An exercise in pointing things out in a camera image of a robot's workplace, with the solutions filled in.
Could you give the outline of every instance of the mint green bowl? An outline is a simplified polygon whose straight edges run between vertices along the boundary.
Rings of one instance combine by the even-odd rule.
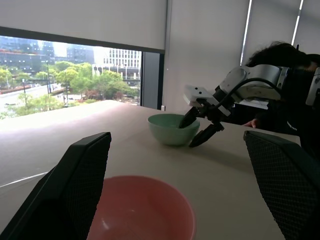
[[[157,114],[148,118],[149,129],[161,144],[169,146],[183,146],[191,142],[197,134],[200,122],[194,121],[186,128],[179,128],[183,115]]]

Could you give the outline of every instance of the tabletop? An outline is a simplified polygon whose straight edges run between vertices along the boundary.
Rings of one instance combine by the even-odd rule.
[[[147,118],[159,113],[102,101],[0,121],[0,232],[72,143],[111,132],[105,177],[150,176],[175,186],[195,212],[196,240],[283,240],[243,140],[252,128],[223,123],[225,130],[199,147],[170,147],[148,129]],[[200,122],[201,129],[209,124]],[[296,136],[269,133],[299,143]]]

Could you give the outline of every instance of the white roller shade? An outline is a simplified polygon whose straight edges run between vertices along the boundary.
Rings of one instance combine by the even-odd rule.
[[[291,43],[301,0],[252,0],[243,63],[273,41]]]
[[[294,43],[307,54],[320,54],[319,10],[319,0],[304,0]]]
[[[172,0],[163,104],[183,112],[184,86],[215,89],[239,65],[249,0]]]
[[[165,0],[1,0],[0,26],[164,50],[166,11]]]

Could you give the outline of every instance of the robotic arm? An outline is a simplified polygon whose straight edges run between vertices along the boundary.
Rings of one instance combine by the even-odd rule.
[[[189,147],[197,147],[209,140],[216,132],[224,130],[221,124],[231,112],[234,103],[242,100],[286,99],[300,101],[314,108],[320,106],[320,67],[315,72],[261,64],[254,67],[239,66],[228,73],[212,95],[205,88],[187,85],[184,99],[192,106],[180,122],[186,128],[196,118],[212,122],[201,130]]]

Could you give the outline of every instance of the window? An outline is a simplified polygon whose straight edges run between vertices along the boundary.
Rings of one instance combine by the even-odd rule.
[[[27,39],[26,46],[25,40],[0,35],[0,120],[106,99],[140,104],[140,79],[126,80],[132,74],[126,66],[133,66],[127,55],[133,51],[35,39]],[[123,80],[112,89],[108,81],[117,75],[108,76],[109,71]],[[85,89],[83,81],[93,84]]]

